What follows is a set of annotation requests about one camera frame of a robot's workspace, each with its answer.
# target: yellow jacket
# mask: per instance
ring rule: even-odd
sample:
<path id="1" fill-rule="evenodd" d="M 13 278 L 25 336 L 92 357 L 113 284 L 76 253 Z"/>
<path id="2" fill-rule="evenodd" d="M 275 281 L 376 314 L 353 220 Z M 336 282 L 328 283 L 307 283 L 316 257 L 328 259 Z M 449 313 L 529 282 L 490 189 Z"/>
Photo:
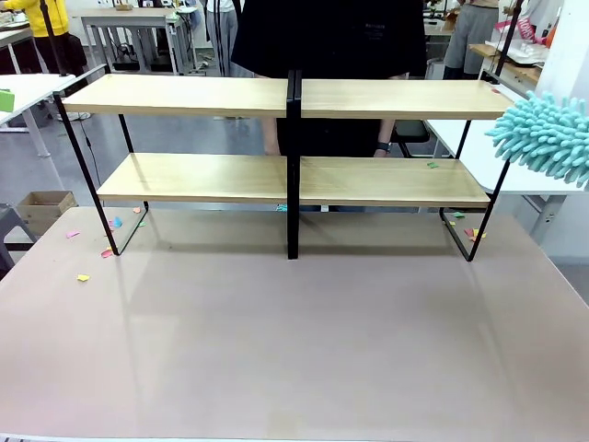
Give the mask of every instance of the yellow jacket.
<path id="1" fill-rule="evenodd" d="M 67 22 L 67 12 L 65 12 L 64 0 L 45 0 L 49 10 L 49 18 L 52 21 L 53 33 L 55 35 L 65 34 L 69 30 Z M 30 28 L 33 37 L 48 37 L 45 20 L 40 11 L 39 0 L 6 0 L 6 8 L 20 10 L 23 9 L 29 19 Z"/>

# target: chair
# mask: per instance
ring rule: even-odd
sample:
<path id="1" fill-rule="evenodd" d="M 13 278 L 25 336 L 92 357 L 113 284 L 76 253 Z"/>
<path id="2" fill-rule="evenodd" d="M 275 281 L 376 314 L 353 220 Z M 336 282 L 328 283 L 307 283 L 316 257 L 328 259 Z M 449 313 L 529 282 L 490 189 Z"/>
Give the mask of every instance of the chair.
<path id="1" fill-rule="evenodd" d="M 398 144 L 405 158 L 412 158 L 407 143 L 427 143 L 430 133 L 421 120 L 398 120 L 390 141 Z"/>

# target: wooden shelf board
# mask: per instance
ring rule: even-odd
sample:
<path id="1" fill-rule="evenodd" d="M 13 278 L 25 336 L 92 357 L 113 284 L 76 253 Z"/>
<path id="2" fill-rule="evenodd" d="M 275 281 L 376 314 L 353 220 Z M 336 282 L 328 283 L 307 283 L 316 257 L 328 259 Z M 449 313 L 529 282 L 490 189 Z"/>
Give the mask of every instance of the wooden shelf board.
<path id="1" fill-rule="evenodd" d="M 483 81 L 304 80 L 303 118 L 494 120 L 513 103 Z"/>
<path id="2" fill-rule="evenodd" d="M 286 201 L 283 157 L 130 154 L 98 189 L 104 200 L 204 203 Z"/>
<path id="3" fill-rule="evenodd" d="M 305 204 L 395 207 L 486 207 L 489 197 L 460 161 L 303 157 Z"/>
<path id="4" fill-rule="evenodd" d="M 459 161 L 304 157 L 301 204 L 486 207 Z M 98 190 L 104 200 L 286 203 L 284 157 L 130 154 Z"/>
<path id="5" fill-rule="evenodd" d="M 64 101 L 68 111 L 286 116 L 284 79 L 106 75 Z M 512 102 L 471 80 L 304 80 L 303 118 L 492 120 Z"/>
<path id="6" fill-rule="evenodd" d="M 71 112 L 285 117 L 287 81 L 105 75 L 64 100 Z"/>

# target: black t-shirt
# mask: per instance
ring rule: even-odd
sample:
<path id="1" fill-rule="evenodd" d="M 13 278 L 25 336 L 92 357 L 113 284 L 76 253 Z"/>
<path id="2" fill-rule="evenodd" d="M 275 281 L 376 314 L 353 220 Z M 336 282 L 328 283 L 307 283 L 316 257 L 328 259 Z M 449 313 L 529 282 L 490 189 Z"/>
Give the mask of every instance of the black t-shirt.
<path id="1" fill-rule="evenodd" d="M 288 77 L 289 69 L 301 69 L 303 78 L 383 80 L 425 72 L 422 0 L 281 3 L 246 2 L 232 56 L 236 64 L 272 78 Z M 377 120 L 303 119 L 299 149 L 305 156 L 371 157 L 379 128 Z M 285 154 L 291 140 L 280 119 L 278 140 Z"/>

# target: blue duster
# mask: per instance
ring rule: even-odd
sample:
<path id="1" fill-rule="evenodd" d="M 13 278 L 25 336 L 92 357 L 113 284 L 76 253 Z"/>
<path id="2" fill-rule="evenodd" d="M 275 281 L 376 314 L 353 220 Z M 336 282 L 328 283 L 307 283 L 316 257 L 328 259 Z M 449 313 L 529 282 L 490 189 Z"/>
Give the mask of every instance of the blue duster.
<path id="1" fill-rule="evenodd" d="M 555 180 L 576 181 L 577 187 L 589 188 L 589 118 L 584 99 L 562 99 L 544 93 L 542 99 L 527 92 L 528 100 L 497 120 L 486 135 L 498 147 L 496 157 L 512 163 L 519 160 L 535 172 L 546 173 Z"/>

